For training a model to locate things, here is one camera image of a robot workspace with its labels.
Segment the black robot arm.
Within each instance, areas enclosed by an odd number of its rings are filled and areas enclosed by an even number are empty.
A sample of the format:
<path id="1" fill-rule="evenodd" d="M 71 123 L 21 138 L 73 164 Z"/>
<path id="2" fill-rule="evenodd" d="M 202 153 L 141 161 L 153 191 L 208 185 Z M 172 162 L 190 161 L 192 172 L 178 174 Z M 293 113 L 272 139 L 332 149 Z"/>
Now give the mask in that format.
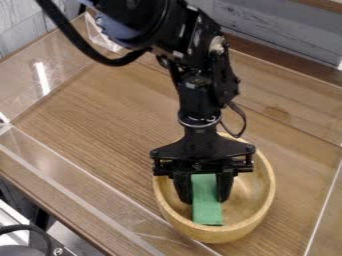
<path id="1" fill-rule="evenodd" d="M 181 201 L 194 202 L 192 177 L 214 176 L 214 196 L 229 199 L 234 178 L 254 167 L 256 147 L 222 136 L 222 109 L 237 109 L 240 78 L 234 74 L 230 45 L 221 25 L 186 0 L 85 0 L 98 12 L 110 40 L 130 50 L 156 54 L 169 70 L 180 97 L 178 122 L 185 135 L 154 149 L 154 174 L 174 181 Z"/>

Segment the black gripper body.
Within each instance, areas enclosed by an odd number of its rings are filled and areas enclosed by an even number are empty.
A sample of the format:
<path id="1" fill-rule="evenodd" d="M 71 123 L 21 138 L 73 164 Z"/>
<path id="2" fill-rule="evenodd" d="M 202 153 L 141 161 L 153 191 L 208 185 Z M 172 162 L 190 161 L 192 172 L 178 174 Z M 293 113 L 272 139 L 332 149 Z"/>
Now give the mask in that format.
<path id="1" fill-rule="evenodd" d="M 216 127 L 186 128 L 177 142 L 152 150 L 154 175 L 252 172 L 256 151 L 254 145 L 221 135 Z"/>

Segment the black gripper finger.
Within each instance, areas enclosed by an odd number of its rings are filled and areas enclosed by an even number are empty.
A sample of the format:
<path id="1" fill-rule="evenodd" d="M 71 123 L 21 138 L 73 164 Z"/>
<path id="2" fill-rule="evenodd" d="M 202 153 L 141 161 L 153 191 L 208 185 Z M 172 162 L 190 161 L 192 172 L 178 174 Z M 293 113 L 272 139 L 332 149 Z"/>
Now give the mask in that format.
<path id="1" fill-rule="evenodd" d="M 193 203 L 193 183 L 190 174 L 174 174 L 174 186 L 178 192 L 180 199 L 184 203 Z"/>
<path id="2" fill-rule="evenodd" d="M 218 190 L 220 202 L 225 202 L 229 200 L 233 184 L 234 184 L 233 172 L 220 173 L 217 175 L 217 190 Z"/>

